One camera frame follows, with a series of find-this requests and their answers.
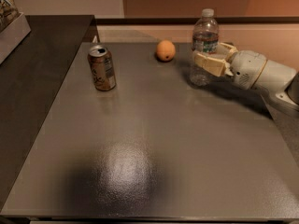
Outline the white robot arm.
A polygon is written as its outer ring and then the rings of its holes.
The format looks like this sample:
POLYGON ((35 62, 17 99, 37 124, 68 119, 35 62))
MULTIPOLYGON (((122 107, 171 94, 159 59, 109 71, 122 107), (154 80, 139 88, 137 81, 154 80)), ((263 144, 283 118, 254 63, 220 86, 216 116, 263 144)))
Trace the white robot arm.
POLYGON ((212 54, 195 50, 192 59, 213 77, 228 77, 238 88, 256 91, 276 109, 298 112, 295 69, 251 50, 239 51, 227 43, 218 43, 212 54))

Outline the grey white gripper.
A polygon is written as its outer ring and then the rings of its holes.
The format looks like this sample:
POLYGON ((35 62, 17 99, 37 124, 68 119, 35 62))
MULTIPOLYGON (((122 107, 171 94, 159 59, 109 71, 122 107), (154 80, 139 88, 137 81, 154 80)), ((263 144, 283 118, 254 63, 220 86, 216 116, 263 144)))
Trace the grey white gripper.
POLYGON ((217 53, 214 54, 195 50, 192 59, 198 67, 215 77, 231 76, 233 72, 233 83, 244 90, 253 86, 267 62, 266 57, 260 53, 251 50, 237 51, 235 46, 227 43, 219 43, 217 53))

